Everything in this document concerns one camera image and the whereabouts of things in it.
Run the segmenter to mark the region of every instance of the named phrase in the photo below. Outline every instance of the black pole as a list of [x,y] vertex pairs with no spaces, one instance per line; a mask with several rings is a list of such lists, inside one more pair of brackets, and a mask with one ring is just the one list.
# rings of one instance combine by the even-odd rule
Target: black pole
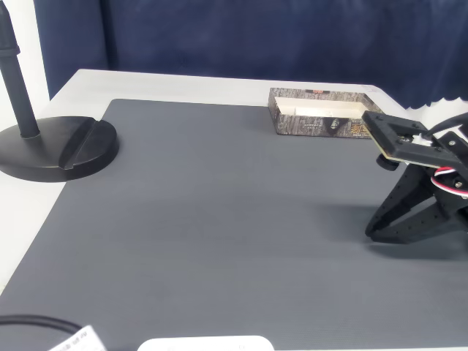
[[20,48],[7,8],[0,0],[0,70],[8,95],[15,112],[21,137],[30,138],[39,135],[39,128],[29,100],[28,91],[21,74],[17,55]]

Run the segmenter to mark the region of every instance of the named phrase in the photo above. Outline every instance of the cardboard box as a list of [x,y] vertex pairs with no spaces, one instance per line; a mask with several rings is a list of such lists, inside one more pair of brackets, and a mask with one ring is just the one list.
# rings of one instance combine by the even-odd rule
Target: cardboard box
[[272,88],[268,107],[281,135],[369,139],[361,116],[382,113],[365,93]]

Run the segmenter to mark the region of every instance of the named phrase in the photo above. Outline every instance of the round black base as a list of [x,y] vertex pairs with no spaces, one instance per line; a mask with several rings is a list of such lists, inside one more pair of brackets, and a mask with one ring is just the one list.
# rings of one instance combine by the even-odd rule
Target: round black base
[[0,132],[0,170],[27,181],[82,178],[108,166],[118,153],[112,124],[90,117],[37,120],[40,134],[24,139],[18,126]]

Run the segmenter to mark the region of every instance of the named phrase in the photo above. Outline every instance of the black stand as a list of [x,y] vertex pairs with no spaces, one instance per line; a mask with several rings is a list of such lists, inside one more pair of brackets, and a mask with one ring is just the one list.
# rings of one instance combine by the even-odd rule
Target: black stand
[[0,0],[0,70],[18,125],[0,132],[0,170],[29,181],[89,176],[118,153],[115,128],[90,117],[34,117],[21,74],[10,14]]

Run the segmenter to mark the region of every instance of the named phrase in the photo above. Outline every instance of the black cable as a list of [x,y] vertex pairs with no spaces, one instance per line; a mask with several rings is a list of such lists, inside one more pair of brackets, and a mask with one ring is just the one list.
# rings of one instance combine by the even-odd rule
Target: black cable
[[83,328],[78,324],[67,322],[66,320],[33,314],[11,314],[9,316],[0,316],[0,325],[35,325],[37,327],[64,331],[69,334],[75,334]]

